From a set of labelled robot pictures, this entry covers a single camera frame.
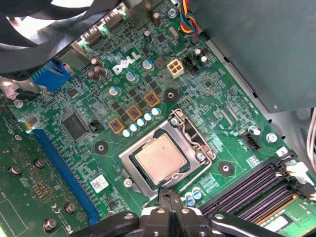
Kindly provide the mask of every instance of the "black connector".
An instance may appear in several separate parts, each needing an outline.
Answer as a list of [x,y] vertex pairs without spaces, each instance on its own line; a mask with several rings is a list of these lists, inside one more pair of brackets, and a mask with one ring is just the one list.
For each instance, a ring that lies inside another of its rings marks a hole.
[[244,143],[253,151],[257,152],[261,149],[259,144],[252,138],[250,132],[246,132],[241,135],[241,139]]

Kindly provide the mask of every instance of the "black chip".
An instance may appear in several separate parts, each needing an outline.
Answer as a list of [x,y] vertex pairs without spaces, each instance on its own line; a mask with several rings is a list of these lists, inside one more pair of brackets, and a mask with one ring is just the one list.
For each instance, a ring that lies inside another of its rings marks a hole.
[[113,109],[117,110],[117,109],[119,108],[118,102],[114,102],[114,103],[112,104],[112,107],[113,107]]
[[88,131],[87,126],[76,113],[66,118],[62,124],[75,141],[85,135]]
[[136,101],[136,103],[138,103],[139,101],[142,100],[142,97],[140,97],[139,95],[136,95],[136,96],[134,97],[134,100]]
[[124,109],[122,109],[122,108],[119,108],[119,109],[117,110],[117,112],[118,112],[119,115],[122,115],[122,114],[125,113]]
[[142,109],[146,106],[146,103],[142,100],[141,102],[138,103],[138,106]]
[[207,81],[206,83],[204,83],[204,85],[206,85],[207,87],[210,87],[212,83],[210,81]]
[[123,115],[121,116],[121,118],[122,118],[122,120],[123,120],[124,122],[129,119],[129,117],[128,117],[127,114],[123,114]]
[[152,89],[155,89],[155,88],[158,86],[158,84],[157,84],[155,81],[153,81],[153,82],[150,83],[149,85],[150,85],[150,87],[151,87]]
[[144,79],[145,79],[145,81],[146,81],[147,83],[150,83],[150,82],[153,80],[150,75],[145,76]]
[[68,94],[71,98],[76,98],[78,95],[78,91],[76,90],[76,88],[72,88],[68,91]]
[[155,91],[155,93],[156,93],[157,95],[159,95],[160,93],[162,93],[162,89],[161,89],[160,87],[157,87],[154,91]]
[[166,40],[166,37],[161,34],[160,36],[157,37],[157,39],[159,40],[160,43],[162,43]]
[[134,89],[131,89],[128,94],[133,97],[134,95],[136,95],[136,91]]

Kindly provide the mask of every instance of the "black fan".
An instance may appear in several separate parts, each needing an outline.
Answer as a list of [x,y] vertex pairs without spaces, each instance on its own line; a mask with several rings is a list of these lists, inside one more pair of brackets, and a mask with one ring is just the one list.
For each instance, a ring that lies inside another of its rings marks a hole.
[[[116,7],[120,0],[94,0],[90,7],[60,7],[52,0],[0,1],[0,75],[25,80]],[[26,16],[55,20],[27,38],[14,27]]]

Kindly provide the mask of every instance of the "integrated circuit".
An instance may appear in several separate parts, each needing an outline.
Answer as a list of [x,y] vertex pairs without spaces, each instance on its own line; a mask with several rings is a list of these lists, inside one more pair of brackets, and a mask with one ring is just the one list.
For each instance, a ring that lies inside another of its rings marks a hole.
[[89,130],[77,113],[68,116],[62,124],[75,141],[79,141]]

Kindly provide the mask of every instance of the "cable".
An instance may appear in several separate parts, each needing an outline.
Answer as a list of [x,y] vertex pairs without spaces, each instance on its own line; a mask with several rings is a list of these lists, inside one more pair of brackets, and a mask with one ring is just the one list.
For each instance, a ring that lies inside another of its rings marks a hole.
[[315,154],[314,154],[314,147],[315,147],[315,136],[316,136],[316,110],[313,109],[311,124],[308,129],[307,139],[306,139],[306,151],[307,156],[312,164],[313,170],[316,172],[316,164],[315,164]]

